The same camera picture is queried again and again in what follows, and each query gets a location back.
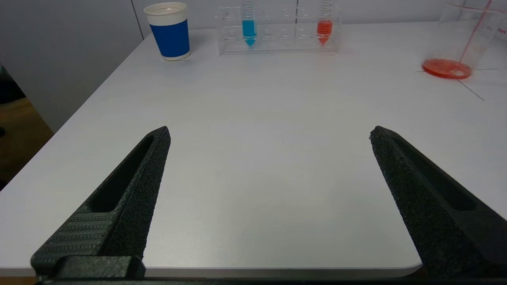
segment white table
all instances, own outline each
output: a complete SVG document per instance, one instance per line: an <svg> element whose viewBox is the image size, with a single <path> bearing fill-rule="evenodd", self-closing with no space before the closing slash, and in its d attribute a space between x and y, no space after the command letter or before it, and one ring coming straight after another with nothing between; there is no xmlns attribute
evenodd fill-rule
<svg viewBox="0 0 507 285"><path fill-rule="evenodd" d="M507 117L420 72L433 25L346 25L339 54L222 57L213 30L192 31L180 62L164 62L149 36L0 193L0 274L33 274L35 250L162 125L172 143L147 276L417 270L371 150L376 125L507 217Z"/></svg>

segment paper cup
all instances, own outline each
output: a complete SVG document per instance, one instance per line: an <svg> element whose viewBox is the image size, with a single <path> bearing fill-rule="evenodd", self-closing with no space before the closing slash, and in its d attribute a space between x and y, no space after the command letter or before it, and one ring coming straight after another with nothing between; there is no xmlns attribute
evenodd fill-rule
<svg viewBox="0 0 507 285"><path fill-rule="evenodd" d="M180 60L190 56L187 5L185 3L158 3L146 7L144 13L165 60Z"/></svg>

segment white wall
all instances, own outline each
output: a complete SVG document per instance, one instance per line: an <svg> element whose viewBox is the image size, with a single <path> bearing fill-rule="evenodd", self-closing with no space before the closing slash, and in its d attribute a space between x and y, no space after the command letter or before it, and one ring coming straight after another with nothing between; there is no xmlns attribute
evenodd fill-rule
<svg viewBox="0 0 507 285"><path fill-rule="evenodd" d="M53 131L141 41L130 0L0 0L0 62Z"/></svg>
<svg viewBox="0 0 507 285"><path fill-rule="evenodd" d="M190 28L214 28L214 16L221 2L240 0L179 0L189 6ZM144 7L161 0L133 0L143 36L151 34ZM344 23L389 23L438 21L445 0L338 0Z"/></svg>

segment beaker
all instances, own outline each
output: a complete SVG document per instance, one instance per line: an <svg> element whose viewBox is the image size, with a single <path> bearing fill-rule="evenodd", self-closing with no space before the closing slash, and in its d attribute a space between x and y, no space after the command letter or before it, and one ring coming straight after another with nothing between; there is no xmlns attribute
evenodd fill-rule
<svg viewBox="0 0 507 285"><path fill-rule="evenodd" d="M423 70L448 79L470 77L505 18L506 4L506 0L446 1Z"/></svg>

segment pen mark on table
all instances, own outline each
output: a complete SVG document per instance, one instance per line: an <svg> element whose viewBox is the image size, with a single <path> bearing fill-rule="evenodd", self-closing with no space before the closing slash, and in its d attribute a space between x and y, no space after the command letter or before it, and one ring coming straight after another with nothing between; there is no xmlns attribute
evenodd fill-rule
<svg viewBox="0 0 507 285"><path fill-rule="evenodd" d="M475 96L479 97L482 101L486 101L484 100L481 96L477 95L477 93L473 92L467 85L465 85L463 82L461 82L460 80L458 80L459 83L461 83L464 87L466 87L468 90L470 90L470 92L472 92L473 94L475 94Z"/></svg>

